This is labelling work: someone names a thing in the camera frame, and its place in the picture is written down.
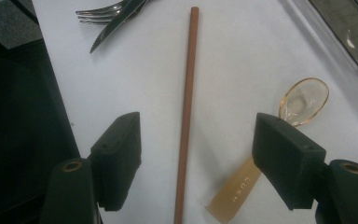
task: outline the spoon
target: spoon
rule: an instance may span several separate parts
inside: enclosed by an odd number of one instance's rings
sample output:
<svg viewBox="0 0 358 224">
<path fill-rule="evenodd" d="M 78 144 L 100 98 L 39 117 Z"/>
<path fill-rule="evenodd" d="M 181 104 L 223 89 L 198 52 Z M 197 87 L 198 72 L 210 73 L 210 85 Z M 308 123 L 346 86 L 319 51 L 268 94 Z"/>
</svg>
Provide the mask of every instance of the spoon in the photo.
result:
<svg viewBox="0 0 358 224">
<path fill-rule="evenodd" d="M 328 87 L 320 79 L 302 79 L 283 96 L 279 117 L 294 127 L 305 124 L 324 107 L 328 95 Z M 260 175 L 261 171 L 250 157 L 217 192 L 206 207 L 208 212 L 221 223 L 228 223 L 240 210 Z"/>
</svg>

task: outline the white tablecloth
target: white tablecloth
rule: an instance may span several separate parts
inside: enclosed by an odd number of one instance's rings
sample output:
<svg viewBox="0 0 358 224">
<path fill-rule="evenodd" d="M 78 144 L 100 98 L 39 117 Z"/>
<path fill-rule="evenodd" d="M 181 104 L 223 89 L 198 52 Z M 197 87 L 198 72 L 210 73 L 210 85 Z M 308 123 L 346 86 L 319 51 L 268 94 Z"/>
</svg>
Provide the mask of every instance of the white tablecloth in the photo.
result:
<svg viewBox="0 0 358 224">
<path fill-rule="evenodd" d="M 298 129 L 327 150 L 327 163 L 358 162 L 358 72 L 331 51 L 339 49 L 334 39 L 318 35 L 300 2 L 150 0 L 89 54 L 103 27 L 79 23 L 75 11 L 114 1 L 34 0 L 81 156 L 118 116 L 141 113 L 143 163 L 123 208 L 102 211 L 104 223 L 173 221 L 193 6 L 200 24 L 185 223 L 217 223 L 204 207 L 251 155 L 256 113 L 278 115 L 281 98 L 302 78 L 322 79 L 330 97 Z M 315 207 L 289 211 L 262 175 L 231 223 L 315 223 Z"/>
</svg>

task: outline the wooden chopstick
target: wooden chopstick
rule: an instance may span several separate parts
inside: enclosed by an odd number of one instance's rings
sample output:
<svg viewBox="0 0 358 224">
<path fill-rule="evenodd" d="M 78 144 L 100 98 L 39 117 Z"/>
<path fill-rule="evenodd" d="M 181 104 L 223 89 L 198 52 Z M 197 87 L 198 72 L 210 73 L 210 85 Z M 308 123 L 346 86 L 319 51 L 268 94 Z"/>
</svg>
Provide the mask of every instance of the wooden chopstick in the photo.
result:
<svg viewBox="0 0 358 224">
<path fill-rule="evenodd" d="M 188 45 L 187 45 L 185 100 L 184 100 L 183 115 L 182 115 L 182 132 L 181 132 L 180 151 L 179 151 L 178 177 L 176 183 L 175 214 L 173 220 L 174 224 L 181 224 L 183 220 L 188 138 L 190 134 L 191 103 L 193 97 L 194 68 L 196 63 L 198 27 L 199 27 L 199 8 L 192 7 L 191 14 L 190 14 L 190 31 L 188 35 Z"/>
</svg>

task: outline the metal fork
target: metal fork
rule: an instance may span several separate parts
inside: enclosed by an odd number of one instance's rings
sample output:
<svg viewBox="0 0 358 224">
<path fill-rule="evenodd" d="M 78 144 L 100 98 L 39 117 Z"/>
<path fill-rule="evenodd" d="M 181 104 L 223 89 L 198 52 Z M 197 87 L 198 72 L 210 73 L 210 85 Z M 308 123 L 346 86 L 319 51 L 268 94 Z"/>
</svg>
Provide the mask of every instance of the metal fork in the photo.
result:
<svg viewBox="0 0 358 224">
<path fill-rule="evenodd" d="M 107 25 L 129 2 L 130 0 L 123 0 L 109 7 L 102 7 L 92 10 L 80 10 L 77 11 L 76 14 L 79 15 L 78 18 L 82 23 Z M 142 11 L 146 3 L 147 1 L 141 4 L 125 21 L 129 21 L 136 17 L 138 13 Z"/>
</svg>

